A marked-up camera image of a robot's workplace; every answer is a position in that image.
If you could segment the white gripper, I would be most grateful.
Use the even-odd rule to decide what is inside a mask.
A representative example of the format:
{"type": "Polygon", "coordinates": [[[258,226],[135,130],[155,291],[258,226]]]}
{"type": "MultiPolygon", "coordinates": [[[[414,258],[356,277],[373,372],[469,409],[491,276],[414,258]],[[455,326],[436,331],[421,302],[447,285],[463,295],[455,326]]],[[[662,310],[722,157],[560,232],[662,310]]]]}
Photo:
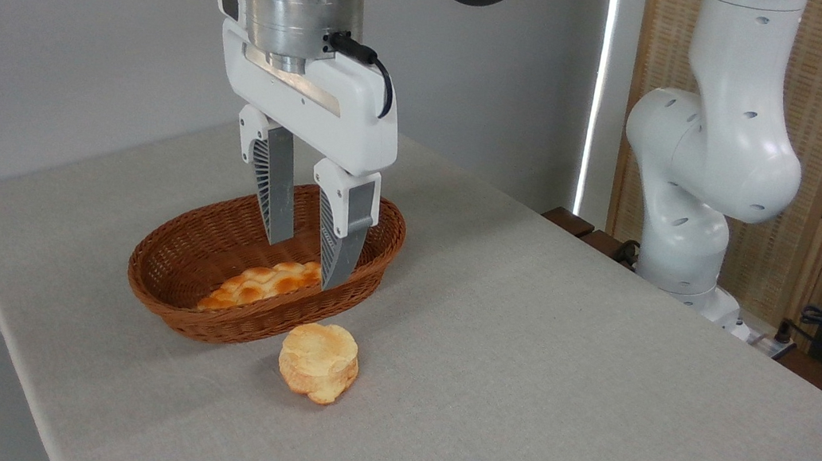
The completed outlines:
{"type": "Polygon", "coordinates": [[[240,152],[253,169],[268,242],[294,236],[294,134],[325,157],[314,166],[321,286],[324,291],[340,286],[353,274],[367,233],[380,220],[378,171],[397,157],[397,105],[381,114],[385,77],[343,53],[307,61],[303,74],[279,70],[252,44],[244,2],[217,4],[225,16],[227,79],[247,103],[238,118],[240,152]]]}

